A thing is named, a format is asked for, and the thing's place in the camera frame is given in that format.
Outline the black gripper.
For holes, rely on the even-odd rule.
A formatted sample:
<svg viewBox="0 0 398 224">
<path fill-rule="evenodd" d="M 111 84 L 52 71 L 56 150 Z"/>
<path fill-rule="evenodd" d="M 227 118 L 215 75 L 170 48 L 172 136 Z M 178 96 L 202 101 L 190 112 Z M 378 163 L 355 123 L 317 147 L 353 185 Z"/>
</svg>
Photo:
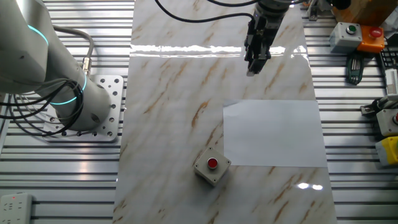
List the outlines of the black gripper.
<svg viewBox="0 0 398 224">
<path fill-rule="evenodd" d="M 245 57 L 248 63 L 247 76 L 253 77 L 264 68 L 271 58 L 270 47 L 282 23 L 279 16 L 255 12 L 254 19 L 249 23 L 248 35 L 244 42 Z"/>
</svg>

